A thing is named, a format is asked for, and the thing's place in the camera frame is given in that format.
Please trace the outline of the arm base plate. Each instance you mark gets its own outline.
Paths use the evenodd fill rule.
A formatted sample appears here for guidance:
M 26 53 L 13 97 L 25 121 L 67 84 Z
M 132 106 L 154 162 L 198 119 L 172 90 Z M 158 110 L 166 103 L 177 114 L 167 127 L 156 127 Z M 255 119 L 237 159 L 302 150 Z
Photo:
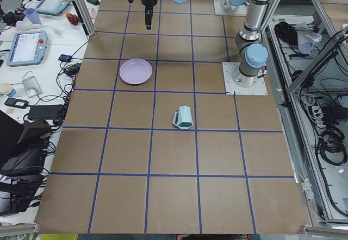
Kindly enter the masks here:
M 267 96 L 268 92 L 262 71 L 254 77 L 246 77 L 239 71 L 239 62 L 223 62 L 223 78 L 227 95 Z
M 245 16 L 247 0 L 213 0 L 216 15 Z

